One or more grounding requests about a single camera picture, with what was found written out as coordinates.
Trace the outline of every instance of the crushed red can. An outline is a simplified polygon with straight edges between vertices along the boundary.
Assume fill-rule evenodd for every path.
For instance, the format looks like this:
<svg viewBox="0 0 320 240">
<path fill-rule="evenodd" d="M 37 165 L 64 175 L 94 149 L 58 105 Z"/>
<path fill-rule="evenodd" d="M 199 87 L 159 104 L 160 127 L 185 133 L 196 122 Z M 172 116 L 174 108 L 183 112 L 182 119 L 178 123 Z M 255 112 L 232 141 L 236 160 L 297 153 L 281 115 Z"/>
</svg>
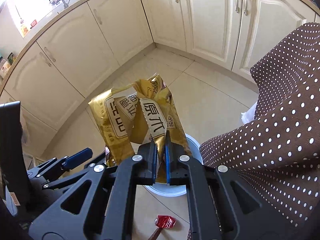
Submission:
<svg viewBox="0 0 320 240">
<path fill-rule="evenodd" d="M 155 225 L 160 228 L 173 228 L 176 219 L 171 216 L 158 215 L 155 220 Z"/>
</svg>

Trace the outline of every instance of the silver screw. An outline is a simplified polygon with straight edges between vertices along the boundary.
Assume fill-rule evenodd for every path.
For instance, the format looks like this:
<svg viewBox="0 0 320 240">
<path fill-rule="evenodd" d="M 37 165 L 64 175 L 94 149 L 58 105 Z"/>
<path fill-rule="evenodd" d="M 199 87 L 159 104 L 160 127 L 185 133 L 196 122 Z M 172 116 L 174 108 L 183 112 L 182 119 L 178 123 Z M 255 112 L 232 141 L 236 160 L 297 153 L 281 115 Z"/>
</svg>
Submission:
<svg viewBox="0 0 320 240">
<path fill-rule="evenodd" d="M 182 162 L 187 162 L 188 160 L 190 160 L 190 157 L 188 155 L 181 155 L 179 159 Z"/>
<path fill-rule="evenodd" d="M 134 156 L 132 156 L 132 159 L 135 161 L 135 162 L 138 162 L 138 161 L 141 161 L 143 159 L 143 157 L 139 154 L 136 154 Z"/>
<path fill-rule="evenodd" d="M 104 166 L 101 165 L 101 164 L 96 165 L 96 166 L 93 168 L 93 170 L 94 170 L 95 172 L 103 171 L 103 170 L 104 170 Z"/>
<path fill-rule="evenodd" d="M 225 165 L 220 165 L 220 166 L 218 167 L 218 171 L 220 171 L 220 172 L 227 172 L 227 171 L 228 171 L 228 167 L 225 166 Z"/>
</svg>

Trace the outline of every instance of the kitchen cabinet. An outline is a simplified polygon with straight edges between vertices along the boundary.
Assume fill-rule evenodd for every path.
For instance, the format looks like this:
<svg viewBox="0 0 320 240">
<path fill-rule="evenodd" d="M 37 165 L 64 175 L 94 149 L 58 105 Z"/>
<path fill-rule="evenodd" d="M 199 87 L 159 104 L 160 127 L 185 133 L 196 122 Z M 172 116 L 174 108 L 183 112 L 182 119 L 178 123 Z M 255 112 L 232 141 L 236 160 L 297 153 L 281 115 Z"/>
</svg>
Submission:
<svg viewBox="0 0 320 240">
<path fill-rule="evenodd" d="M 28 112 L 55 130 L 84 100 L 36 42 L 17 63 L 4 88 Z"/>
<path fill-rule="evenodd" d="M 119 68 L 87 3 L 59 19 L 37 42 L 85 98 Z"/>
<path fill-rule="evenodd" d="M 89 0 L 88 4 L 120 65 L 153 43 L 141 0 Z"/>
<path fill-rule="evenodd" d="M 154 42 L 186 51 L 180 0 L 141 0 Z"/>
<path fill-rule="evenodd" d="M 2 91 L 0 97 L 0 104 L 14 102 L 13 97 L 9 95 L 6 90 Z M 34 115 L 30 114 L 25 108 L 21 106 L 21 112 L 26 120 L 29 138 L 25 144 L 22 144 L 22 150 L 24 153 L 28 153 L 32 156 L 41 156 L 47 145 L 55 136 L 57 131 L 45 123 L 41 122 Z"/>
<path fill-rule="evenodd" d="M 180 0 L 187 52 L 229 70 L 235 58 L 242 0 Z"/>
<path fill-rule="evenodd" d="M 300 0 L 243 0 L 242 20 L 232 71 L 253 81 L 250 68 L 315 12 Z"/>
</svg>

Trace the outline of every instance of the gold wrapper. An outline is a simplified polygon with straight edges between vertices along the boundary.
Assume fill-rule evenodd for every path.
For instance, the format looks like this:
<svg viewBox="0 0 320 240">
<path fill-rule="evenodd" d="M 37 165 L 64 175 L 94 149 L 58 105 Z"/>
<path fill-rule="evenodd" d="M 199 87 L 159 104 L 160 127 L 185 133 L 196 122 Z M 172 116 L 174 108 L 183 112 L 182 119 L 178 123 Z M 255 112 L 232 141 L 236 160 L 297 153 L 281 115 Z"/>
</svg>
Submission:
<svg viewBox="0 0 320 240">
<path fill-rule="evenodd" d="M 90 109 L 106 146 L 109 166 L 134 155 L 131 143 L 154 140 L 158 149 L 157 182 L 166 182 L 164 144 L 167 130 L 171 141 L 191 155 L 172 94 L 159 75 L 137 80 L 120 89 L 108 90 L 90 102 Z"/>
</svg>

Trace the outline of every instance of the white wall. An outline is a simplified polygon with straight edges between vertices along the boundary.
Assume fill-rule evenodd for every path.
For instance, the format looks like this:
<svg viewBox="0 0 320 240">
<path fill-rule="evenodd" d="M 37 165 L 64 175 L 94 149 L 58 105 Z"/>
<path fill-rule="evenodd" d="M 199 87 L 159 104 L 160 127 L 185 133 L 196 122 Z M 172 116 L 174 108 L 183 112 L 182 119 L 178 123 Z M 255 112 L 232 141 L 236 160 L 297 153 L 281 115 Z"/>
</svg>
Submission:
<svg viewBox="0 0 320 240">
<path fill-rule="evenodd" d="M 4 58 L 13 52 L 17 56 L 27 44 L 14 24 L 8 5 L 0 13 L 0 53 Z"/>
</svg>

